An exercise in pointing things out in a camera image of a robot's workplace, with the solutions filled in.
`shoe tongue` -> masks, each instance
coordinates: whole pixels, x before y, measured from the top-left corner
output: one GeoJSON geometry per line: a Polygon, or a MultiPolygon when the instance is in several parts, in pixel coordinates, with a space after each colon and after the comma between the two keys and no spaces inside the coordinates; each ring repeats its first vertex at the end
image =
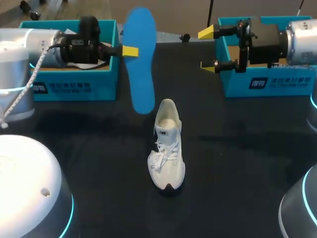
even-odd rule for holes
{"type": "Polygon", "coordinates": [[[155,126],[158,138],[164,145],[170,146],[175,143],[177,139],[177,128],[166,129],[160,126],[155,126]]]}

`teal box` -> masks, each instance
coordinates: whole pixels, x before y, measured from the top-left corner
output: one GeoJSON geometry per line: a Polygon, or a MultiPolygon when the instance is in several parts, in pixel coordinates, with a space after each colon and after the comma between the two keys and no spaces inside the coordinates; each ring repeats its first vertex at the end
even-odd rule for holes
{"type": "MultiPolygon", "coordinates": [[[[249,17],[221,17],[219,25],[233,25],[241,19],[249,17]]],[[[307,20],[310,16],[263,16],[264,24],[278,24],[285,30],[290,21],[307,20]]],[[[236,36],[226,36],[216,41],[216,58],[218,61],[231,59],[228,46],[238,46],[236,36]]],[[[316,72],[299,68],[267,68],[248,67],[245,73],[234,70],[220,72],[220,79],[226,97],[262,97],[262,96],[300,96],[311,95],[315,83],[316,72]]]]}
{"type": "MultiPolygon", "coordinates": [[[[100,20],[100,41],[118,45],[115,20],[100,20]]],[[[66,29],[78,32],[79,20],[23,21],[19,28],[66,29]]],[[[108,70],[40,71],[36,81],[47,94],[34,94],[35,101],[113,101],[116,98],[119,58],[111,57],[108,70]]]]}

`black table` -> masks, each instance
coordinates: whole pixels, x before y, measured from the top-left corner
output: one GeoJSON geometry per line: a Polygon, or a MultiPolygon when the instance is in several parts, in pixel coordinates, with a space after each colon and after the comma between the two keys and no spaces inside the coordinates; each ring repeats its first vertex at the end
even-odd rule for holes
{"type": "Polygon", "coordinates": [[[45,144],[79,207],[83,238],[280,238],[284,193],[316,162],[309,97],[224,99],[219,77],[200,69],[212,43],[158,44],[156,110],[177,105],[186,176],[181,194],[160,196],[147,157],[156,110],[132,108],[121,65],[115,102],[37,103],[5,133],[45,144]]]}

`white sneaker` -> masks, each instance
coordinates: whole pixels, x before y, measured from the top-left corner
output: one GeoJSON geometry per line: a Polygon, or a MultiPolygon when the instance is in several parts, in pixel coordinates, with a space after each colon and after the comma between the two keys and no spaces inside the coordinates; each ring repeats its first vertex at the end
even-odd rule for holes
{"type": "Polygon", "coordinates": [[[179,188],[185,177],[181,127],[175,103],[171,99],[164,99],[159,106],[154,126],[158,135],[158,152],[152,151],[148,157],[151,178],[162,190],[179,188]]]}

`robotic arm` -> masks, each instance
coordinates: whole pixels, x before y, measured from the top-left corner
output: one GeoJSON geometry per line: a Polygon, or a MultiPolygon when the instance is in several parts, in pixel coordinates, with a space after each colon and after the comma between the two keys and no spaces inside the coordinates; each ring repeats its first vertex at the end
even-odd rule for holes
{"type": "Polygon", "coordinates": [[[42,67],[64,68],[69,62],[97,64],[98,60],[110,61],[111,56],[138,56],[134,47],[108,47],[100,42],[98,20],[84,16],[80,20],[78,34],[65,34],[52,29],[0,29],[0,41],[17,42],[29,53],[30,64],[35,66],[46,47],[50,50],[42,67]]]}
{"type": "Polygon", "coordinates": [[[202,62],[201,68],[219,73],[224,70],[246,72],[250,64],[266,63],[268,68],[286,59],[288,65],[317,64],[317,19],[292,21],[286,30],[277,24],[263,24],[259,17],[240,20],[236,25],[212,25],[199,32],[199,39],[218,39],[236,35],[239,59],[228,62],[202,62]]]}

